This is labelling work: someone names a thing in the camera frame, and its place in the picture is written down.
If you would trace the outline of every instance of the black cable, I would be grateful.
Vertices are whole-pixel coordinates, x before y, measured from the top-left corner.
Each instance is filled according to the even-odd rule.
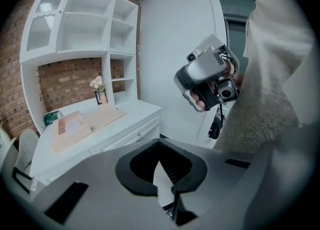
[[[220,115],[221,115],[221,129],[222,129],[222,126],[224,124],[224,116],[222,114],[222,104],[220,104]]]

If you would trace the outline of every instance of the black slot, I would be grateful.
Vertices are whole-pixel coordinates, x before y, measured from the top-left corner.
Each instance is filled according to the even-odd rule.
[[[241,160],[234,160],[234,159],[228,159],[225,161],[225,163],[228,163],[233,166],[237,166],[240,168],[249,168],[250,162],[241,161]]]
[[[56,222],[63,224],[87,188],[87,184],[74,182],[45,214]]]

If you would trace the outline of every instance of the brick wall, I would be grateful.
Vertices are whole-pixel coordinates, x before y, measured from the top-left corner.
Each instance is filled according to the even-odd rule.
[[[141,18],[141,0],[129,0],[139,5],[137,27],[137,85],[138,98],[140,98],[139,74],[139,31]],[[0,113],[3,119],[3,128],[15,137],[27,128],[36,129],[29,114],[22,91],[19,52],[24,25],[34,0],[19,0],[0,31]],[[71,65],[78,67],[71,71]],[[90,65],[90,71],[82,70],[83,66]],[[114,75],[123,74],[119,70],[119,62],[114,62]],[[38,75],[39,91],[45,111],[58,108],[77,101],[94,97],[90,90],[89,80],[101,73],[101,59],[75,59],[41,66]],[[123,83],[114,83],[115,92],[122,91]]]

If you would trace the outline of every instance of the white chair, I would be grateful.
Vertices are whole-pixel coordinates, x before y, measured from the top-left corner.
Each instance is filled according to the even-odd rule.
[[[19,139],[18,157],[12,171],[13,179],[27,193],[30,193],[32,177],[29,176],[29,172],[38,141],[39,137],[32,129],[22,132]]]

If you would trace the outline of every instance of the finger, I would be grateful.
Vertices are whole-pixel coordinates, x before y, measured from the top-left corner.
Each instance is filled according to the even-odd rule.
[[[190,95],[194,100],[196,100],[196,101],[199,100],[199,96],[195,92],[190,91]]]
[[[202,109],[205,107],[205,103],[203,101],[198,100],[195,103]]]

